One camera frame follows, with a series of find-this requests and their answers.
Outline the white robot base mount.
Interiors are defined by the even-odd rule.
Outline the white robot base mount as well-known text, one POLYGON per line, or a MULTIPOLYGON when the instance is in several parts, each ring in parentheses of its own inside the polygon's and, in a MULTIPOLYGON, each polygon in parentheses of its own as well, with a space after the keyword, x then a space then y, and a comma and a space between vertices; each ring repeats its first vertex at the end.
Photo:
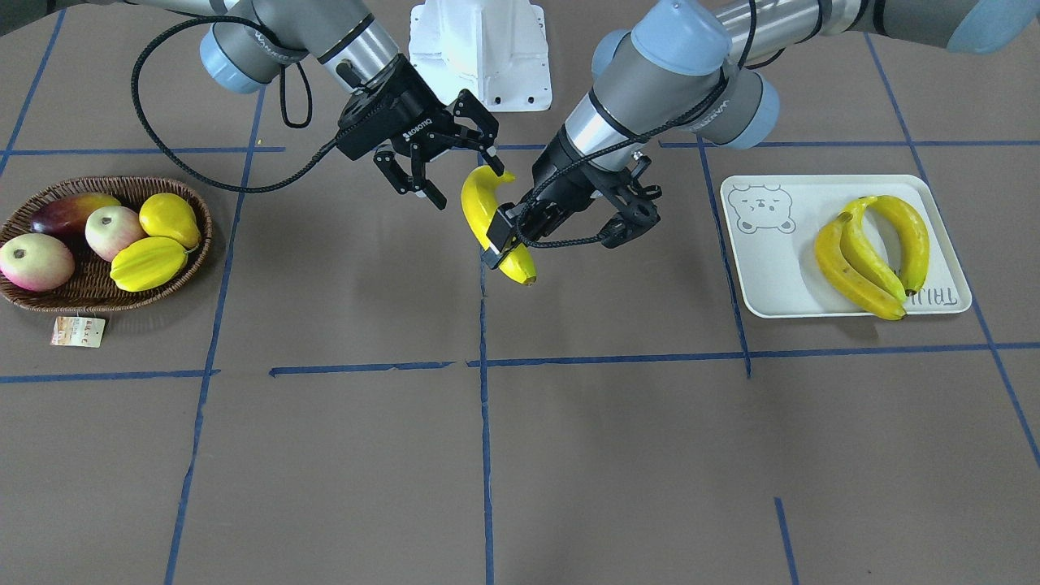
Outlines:
POLYGON ((543 8, 530 1, 426 1, 409 17, 409 60, 445 103, 469 90, 491 112, 553 102, 543 8))

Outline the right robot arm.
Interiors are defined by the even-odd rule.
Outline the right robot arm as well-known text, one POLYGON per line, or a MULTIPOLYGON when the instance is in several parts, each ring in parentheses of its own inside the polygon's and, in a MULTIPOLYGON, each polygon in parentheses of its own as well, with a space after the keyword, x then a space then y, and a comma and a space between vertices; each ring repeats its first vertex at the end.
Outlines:
POLYGON ((303 171, 332 150, 353 162, 371 154, 395 192, 427 197, 439 210, 447 200, 430 181, 426 166, 441 154, 479 152, 497 176, 505 173, 496 154, 494 115, 470 90, 443 102, 362 1, 157 1, 155 6, 184 15, 184 21, 153 39, 137 57, 131 74, 134 110, 156 147, 197 180, 215 185, 153 130, 141 104, 140 77, 146 59, 164 41, 200 25, 207 28, 198 46, 201 63, 224 90, 255 93, 282 80, 291 63, 314 57, 349 93, 335 136, 303 171))

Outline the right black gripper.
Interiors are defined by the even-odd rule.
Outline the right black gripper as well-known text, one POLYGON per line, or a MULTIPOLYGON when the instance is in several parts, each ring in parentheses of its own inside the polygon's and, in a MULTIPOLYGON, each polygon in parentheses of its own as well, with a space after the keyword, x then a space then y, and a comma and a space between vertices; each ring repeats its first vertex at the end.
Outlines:
POLYGON ((404 55, 353 97, 338 125, 339 151, 356 162, 375 150, 375 166, 395 190, 426 197, 438 210, 447 199, 426 177, 426 166, 447 149, 478 152, 501 176, 494 115, 470 90, 460 90, 446 107, 404 55))

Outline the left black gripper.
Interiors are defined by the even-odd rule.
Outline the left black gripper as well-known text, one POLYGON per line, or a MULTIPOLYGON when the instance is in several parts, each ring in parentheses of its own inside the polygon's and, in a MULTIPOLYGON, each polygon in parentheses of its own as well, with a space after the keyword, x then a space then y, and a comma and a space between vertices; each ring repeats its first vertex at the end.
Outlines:
POLYGON ((532 243, 550 236, 566 219, 587 210, 594 195, 601 195, 617 210, 595 237, 606 248, 634 240, 660 222, 653 202, 661 195, 660 186, 639 182, 640 175, 651 163, 649 157, 638 156, 633 171, 627 169, 626 162, 614 171, 582 162, 568 173, 561 173, 582 156, 567 129, 561 127, 532 166, 532 190, 520 201, 520 231, 516 204, 502 204, 489 217, 489 226, 484 229, 487 244, 483 245, 480 256, 487 268, 501 271, 506 264, 519 268, 520 260, 530 259, 530 254, 523 255, 527 248, 519 238, 521 233, 532 243))

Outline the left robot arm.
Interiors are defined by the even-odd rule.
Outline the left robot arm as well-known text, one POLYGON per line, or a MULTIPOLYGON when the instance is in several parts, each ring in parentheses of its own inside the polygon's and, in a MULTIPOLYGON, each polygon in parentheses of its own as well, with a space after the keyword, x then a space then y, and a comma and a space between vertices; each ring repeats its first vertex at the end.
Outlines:
POLYGON ((616 214, 591 237, 616 248, 651 229, 661 190, 642 185, 638 151, 679 128, 746 149, 768 137, 778 95, 755 67, 816 36, 864 31, 952 53, 988 54, 1038 15, 1036 1, 743 1, 716 11, 696 1, 658 1, 627 30, 598 45, 594 82, 532 166, 532 189, 492 212, 483 262, 504 269, 521 245, 549 236, 595 196, 616 214))

